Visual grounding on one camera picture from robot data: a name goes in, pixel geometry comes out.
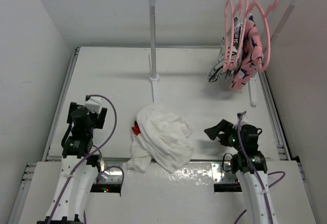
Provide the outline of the white t shirt red print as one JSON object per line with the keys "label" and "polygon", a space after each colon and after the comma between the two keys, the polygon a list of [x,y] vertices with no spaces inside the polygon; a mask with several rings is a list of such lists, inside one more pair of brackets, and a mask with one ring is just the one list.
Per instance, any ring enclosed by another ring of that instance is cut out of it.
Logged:
{"label": "white t shirt red print", "polygon": [[173,173],[187,164],[194,148],[189,142],[193,130],[181,116],[158,103],[151,103],[136,115],[132,127],[131,159],[127,169],[145,173],[152,160]]}

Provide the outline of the pink plastic hanger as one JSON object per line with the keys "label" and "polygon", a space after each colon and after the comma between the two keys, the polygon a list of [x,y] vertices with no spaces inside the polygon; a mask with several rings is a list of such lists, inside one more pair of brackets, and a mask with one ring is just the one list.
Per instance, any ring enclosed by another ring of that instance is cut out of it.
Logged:
{"label": "pink plastic hanger", "polygon": [[224,8],[224,23],[225,23],[225,57],[223,63],[223,72],[229,69],[232,51],[233,51],[233,37],[234,37],[234,10],[231,0],[227,0]]}

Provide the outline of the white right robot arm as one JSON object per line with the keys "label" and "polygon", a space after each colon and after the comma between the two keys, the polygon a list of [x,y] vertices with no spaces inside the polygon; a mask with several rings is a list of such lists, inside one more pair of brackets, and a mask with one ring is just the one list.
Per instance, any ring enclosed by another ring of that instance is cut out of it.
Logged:
{"label": "white right robot arm", "polygon": [[229,171],[241,186],[250,223],[278,223],[269,192],[266,159],[259,151],[262,129],[241,121],[234,125],[223,119],[204,133],[212,141],[219,140],[221,145],[237,151],[230,159]]}

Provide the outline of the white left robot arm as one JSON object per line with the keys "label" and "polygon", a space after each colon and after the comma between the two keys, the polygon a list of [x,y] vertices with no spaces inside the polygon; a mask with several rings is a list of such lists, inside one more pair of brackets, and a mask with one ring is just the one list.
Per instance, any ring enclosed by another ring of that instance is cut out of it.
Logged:
{"label": "white left robot arm", "polygon": [[61,171],[52,203],[42,223],[85,223],[86,200],[98,175],[98,155],[90,156],[95,129],[102,129],[107,109],[100,98],[69,106],[62,138]]}

